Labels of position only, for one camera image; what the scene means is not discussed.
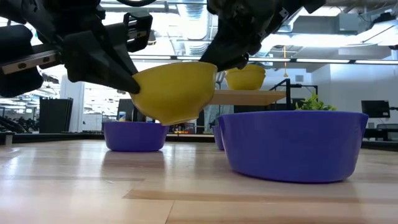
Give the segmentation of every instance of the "pillar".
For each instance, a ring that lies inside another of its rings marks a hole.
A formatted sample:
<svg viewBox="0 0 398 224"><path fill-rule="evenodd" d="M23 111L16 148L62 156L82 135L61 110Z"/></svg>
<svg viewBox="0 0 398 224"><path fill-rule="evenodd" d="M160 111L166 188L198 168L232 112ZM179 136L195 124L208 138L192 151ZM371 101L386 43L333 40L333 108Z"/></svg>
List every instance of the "pillar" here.
<svg viewBox="0 0 398 224"><path fill-rule="evenodd" d="M70 118L69 131L80 133L83 131L83 113L85 109L85 83L69 81L67 75L62 76L61 80L61 99L73 99L72 115Z"/></svg>

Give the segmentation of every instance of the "plastic bowl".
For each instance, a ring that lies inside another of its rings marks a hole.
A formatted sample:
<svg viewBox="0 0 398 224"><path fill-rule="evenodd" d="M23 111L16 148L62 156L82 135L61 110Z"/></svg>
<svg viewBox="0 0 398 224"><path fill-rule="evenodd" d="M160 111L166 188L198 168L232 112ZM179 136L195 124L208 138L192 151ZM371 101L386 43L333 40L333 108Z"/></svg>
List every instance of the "plastic bowl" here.
<svg viewBox="0 0 398 224"><path fill-rule="evenodd" d="M236 172L285 182L325 183L355 169L368 116L340 111L270 111L218 118Z"/></svg>
<svg viewBox="0 0 398 224"><path fill-rule="evenodd" d="M163 125L197 119L215 92L217 67L205 62L180 62L134 75L141 91L131 95L144 115Z"/></svg>
<svg viewBox="0 0 398 224"><path fill-rule="evenodd" d="M163 148L168 126L144 122L105 122L106 147L116 152L153 152Z"/></svg>
<svg viewBox="0 0 398 224"><path fill-rule="evenodd" d="M257 65L247 65L244 69L231 69L225 76L230 90L259 90L264 83L266 71Z"/></svg>
<svg viewBox="0 0 398 224"><path fill-rule="evenodd" d="M221 137L221 129L219 126L211 127L213 129L214 140L219 150L224 150L223 139Z"/></svg>

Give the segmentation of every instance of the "blue bowl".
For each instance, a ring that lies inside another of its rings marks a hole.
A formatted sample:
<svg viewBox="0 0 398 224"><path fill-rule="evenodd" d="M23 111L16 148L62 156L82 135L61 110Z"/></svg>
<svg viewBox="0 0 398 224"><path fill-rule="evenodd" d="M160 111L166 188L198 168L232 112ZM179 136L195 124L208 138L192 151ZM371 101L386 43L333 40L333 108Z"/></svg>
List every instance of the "blue bowl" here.
<svg viewBox="0 0 398 224"><path fill-rule="evenodd" d="M116 152L153 152L163 148L168 126L145 122L105 122L106 147Z"/></svg>
<svg viewBox="0 0 398 224"><path fill-rule="evenodd" d="M218 118L229 164L262 179L325 183L355 170L368 122L362 113L266 111Z"/></svg>
<svg viewBox="0 0 398 224"><path fill-rule="evenodd" d="M219 126L211 127L213 129L214 140L219 150L224 150L223 138L221 137L221 129Z"/></svg>

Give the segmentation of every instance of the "bowl rim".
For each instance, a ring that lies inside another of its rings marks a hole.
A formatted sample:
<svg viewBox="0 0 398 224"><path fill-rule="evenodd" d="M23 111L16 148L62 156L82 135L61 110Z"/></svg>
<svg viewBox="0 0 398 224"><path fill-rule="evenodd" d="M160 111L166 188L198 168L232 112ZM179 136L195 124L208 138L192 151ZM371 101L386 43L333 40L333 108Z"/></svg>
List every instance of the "bowl rim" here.
<svg viewBox="0 0 398 224"><path fill-rule="evenodd" d="M142 121L104 121L103 124L122 124L122 125L126 125L126 124L148 124L148 125L160 125L163 127L166 127L168 125L162 125L160 123L151 123L151 122L142 122Z"/></svg>
<svg viewBox="0 0 398 224"><path fill-rule="evenodd" d="M234 113L234 114L224 114L221 115L221 117L224 116L245 116L245 115L251 115L251 114L269 114L269 115L276 115L276 114L286 114L286 115L292 115L292 114L297 114L297 113L318 113L318 114L347 114L347 115L361 115L361 116L367 116L367 114L361 113L361 112L352 112L352 111L310 111L310 110L286 110L286 111L255 111L255 112L245 112L245 113Z"/></svg>
<svg viewBox="0 0 398 224"><path fill-rule="evenodd" d="M213 65L212 63L208 63L208 62L175 62L175 63L168 63L168 64L165 64L165 65L159 65L159 66L156 66L156 67L148 68L148 69L142 70L140 72L137 72L137 73L135 73L135 74L133 74L131 76L134 77L135 75L138 75L140 73L144 73L146 71L155 70L155 69L158 69L158 68L161 68L161 67L165 67L165 66L173 66L173 65L179 65L179 64L186 65L186 64L190 64L190 63L211 65L216 71L218 70L218 67L216 65Z"/></svg>
<svg viewBox="0 0 398 224"><path fill-rule="evenodd" d="M263 67L261 67L261 66L258 66L258 65L253 65L253 64L247 64L247 65L246 65L243 69L241 69L241 70L239 70L239 69L237 69L237 68L231 68L231 69L228 69L228 70L226 71L226 73L234 73L234 72L240 72L240 71L244 71L244 72L254 72L254 71L257 71L257 72L260 72L260 70L261 70L261 72L264 72L264 74L267 73L267 71L266 71L265 68L263 68Z"/></svg>
<svg viewBox="0 0 398 224"><path fill-rule="evenodd" d="M225 78L227 78L228 76L231 76L231 75L239 75L239 74L237 74L237 73L241 73L241 72L251 72L251 74L256 73L256 75L261 75L261 77L264 77L264 78L267 76L265 73L261 73L261 72L254 72L254 71L238 71L238 72L227 73L227 74L225 75Z"/></svg>

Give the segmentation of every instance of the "wooden board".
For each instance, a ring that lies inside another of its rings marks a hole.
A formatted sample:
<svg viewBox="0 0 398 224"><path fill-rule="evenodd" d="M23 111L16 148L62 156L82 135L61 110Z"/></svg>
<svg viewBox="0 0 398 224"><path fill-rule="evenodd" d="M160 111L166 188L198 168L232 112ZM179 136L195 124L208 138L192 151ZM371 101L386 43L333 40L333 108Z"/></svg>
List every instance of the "wooden board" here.
<svg viewBox="0 0 398 224"><path fill-rule="evenodd" d="M397 189L396 152L363 149L347 181L323 185L238 175L214 143L0 146L1 224L397 224Z"/></svg>
<svg viewBox="0 0 398 224"><path fill-rule="evenodd" d="M210 105L267 106L286 97L284 91L216 90Z"/></svg>

